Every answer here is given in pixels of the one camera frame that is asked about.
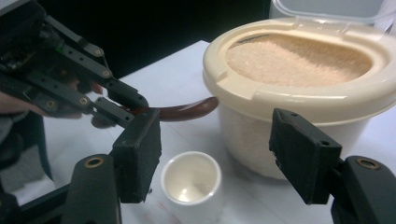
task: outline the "container lid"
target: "container lid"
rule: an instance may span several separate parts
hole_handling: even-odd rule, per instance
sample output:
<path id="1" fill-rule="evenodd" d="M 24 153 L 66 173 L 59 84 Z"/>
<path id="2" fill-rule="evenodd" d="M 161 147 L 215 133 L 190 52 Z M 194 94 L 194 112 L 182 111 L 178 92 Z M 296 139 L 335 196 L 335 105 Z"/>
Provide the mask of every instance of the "container lid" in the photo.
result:
<path id="1" fill-rule="evenodd" d="M 396 0 L 273 0 L 288 16 L 375 23 L 395 19 Z"/>

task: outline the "white cup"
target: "white cup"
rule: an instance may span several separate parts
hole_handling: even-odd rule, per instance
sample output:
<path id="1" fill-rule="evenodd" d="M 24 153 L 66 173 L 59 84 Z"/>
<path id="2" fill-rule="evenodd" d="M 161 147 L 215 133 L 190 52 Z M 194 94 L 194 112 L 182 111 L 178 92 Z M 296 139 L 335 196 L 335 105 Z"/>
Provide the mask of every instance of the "white cup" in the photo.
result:
<path id="1" fill-rule="evenodd" d="M 216 223 L 223 209 L 221 170 L 209 155 L 190 151 L 179 154 L 163 168 L 163 192 L 181 223 Z"/>

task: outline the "metal screw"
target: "metal screw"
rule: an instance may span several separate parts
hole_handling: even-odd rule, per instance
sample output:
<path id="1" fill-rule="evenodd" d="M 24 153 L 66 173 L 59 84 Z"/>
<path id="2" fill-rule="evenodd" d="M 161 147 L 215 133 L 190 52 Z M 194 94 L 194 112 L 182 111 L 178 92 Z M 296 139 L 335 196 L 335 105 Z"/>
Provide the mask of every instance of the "metal screw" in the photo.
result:
<path id="1" fill-rule="evenodd" d="M 85 104 L 87 104 L 88 103 L 88 100 L 87 100 L 87 98 L 81 98 L 81 99 L 79 99 L 79 102 L 82 104 L 82 105 L 85 105 Z"/>
<path id="2" fill-rule="evenodd" d="M 47 101 L 47 107 L 49 107 L 49 108 L 55 107 L 55 102 L 53 102 L 53 101 Z"/>
<path id="3" fill-rule="evenodd" d="M 364 159 L 364 158 L 358 158 L 356 159 L 356 162 L 367 169 L 370 170 L 378 170 L 380 168 L 379 164 L 376 161 Z"/>
<path id="4" fill-rule="evenodd" d="M 108 70 L 105 70 L 105 71 L 102 72 L 102 76 L 103 77 L 110 77 L 111 74 L 110 74 L 110 72 Z"/>
<path id="5" fill-rule="evenodd" d="M 94 53 L 96 56 L 102 56 L 102 51 L 101 51 L 100 49 L 96 49 L 93 53 Z"/>
<path id="6" fill-rule="evenodd" d="M 102 157 L 93 157 L 85 161 L 84 166 L 87 168 L 95 168 L 102 165 L 105 160 Z"/>

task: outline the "rice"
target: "rice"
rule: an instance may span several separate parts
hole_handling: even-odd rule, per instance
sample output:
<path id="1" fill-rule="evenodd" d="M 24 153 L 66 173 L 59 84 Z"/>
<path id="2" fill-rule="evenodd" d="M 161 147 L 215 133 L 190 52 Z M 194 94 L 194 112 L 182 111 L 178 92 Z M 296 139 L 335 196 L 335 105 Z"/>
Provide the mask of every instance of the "rice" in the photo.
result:
<path id="1" fill-rule="evenodd" d="M 320 87 L 365 74 L 371 60 L 342 46 L 286 35 L 266 35 L 226 52 L 228 65 L 252 80 L 292 87 Z"/>

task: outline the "brown spoon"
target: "brown spoon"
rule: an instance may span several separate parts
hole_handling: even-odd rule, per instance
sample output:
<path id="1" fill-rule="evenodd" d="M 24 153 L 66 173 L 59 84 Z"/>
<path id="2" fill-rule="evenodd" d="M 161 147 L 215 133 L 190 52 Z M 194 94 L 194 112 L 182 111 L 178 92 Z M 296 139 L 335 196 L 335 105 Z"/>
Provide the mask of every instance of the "brown spoon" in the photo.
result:
<path id="1" fill-rule="evenodd" d="M 201 118 L 210 112 L 212 112 L 219 104 L 219 100 L 216 97 L 209 97 L 204 100 L 188 104 L 188 105 L 177 105 L 169 107 L 156 107 L 160 109 L 160 121 L 184 121 L 189 119 Z M 138 115 L 150 109 L 150 107 L 141 107 L 137 109 L 129 109 L 123 107 L 126 111 L 133 115 Z M 92 125 L 96 128 L 108 128 L 108 124 L 104 123 L 100 119 L 93 117 Z"/>

